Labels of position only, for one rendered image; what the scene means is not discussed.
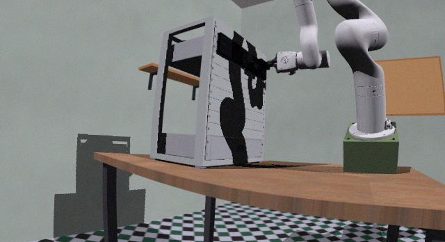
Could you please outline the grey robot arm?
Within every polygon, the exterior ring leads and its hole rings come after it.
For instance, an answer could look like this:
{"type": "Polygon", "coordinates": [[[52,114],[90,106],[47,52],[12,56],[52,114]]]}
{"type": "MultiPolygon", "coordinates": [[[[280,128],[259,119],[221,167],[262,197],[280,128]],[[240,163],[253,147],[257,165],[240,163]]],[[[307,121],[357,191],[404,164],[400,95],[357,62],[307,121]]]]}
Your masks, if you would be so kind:
{"type": "MultiPolygon", "coordinates": [[[[328,50],[318,50],[318,25],[312,0],[293,0],[300,25],[297,66],[300,70],[330,67],[328,50]]],[[[327,0],[344,17],[335,30],[340,54],[353,71],[357,123],[349,134],[362,140],[380,140],[395,132],[386,119],[385,76],[368,51],[383,48],[388,41],[384,22],[359,0],[327,0]]]]}

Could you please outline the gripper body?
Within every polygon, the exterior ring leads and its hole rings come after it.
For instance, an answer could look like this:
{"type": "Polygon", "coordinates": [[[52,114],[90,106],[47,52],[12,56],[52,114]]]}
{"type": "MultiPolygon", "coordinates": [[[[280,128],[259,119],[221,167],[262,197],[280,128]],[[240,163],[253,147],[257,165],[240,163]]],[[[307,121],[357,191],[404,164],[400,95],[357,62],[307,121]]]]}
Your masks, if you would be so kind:
{"type": "Polygon", "coordinates": [[[277,69],[281,73],[293,72],[299,69],[296,63],[296,52],[282,51],[277,53],[277,69]]]}

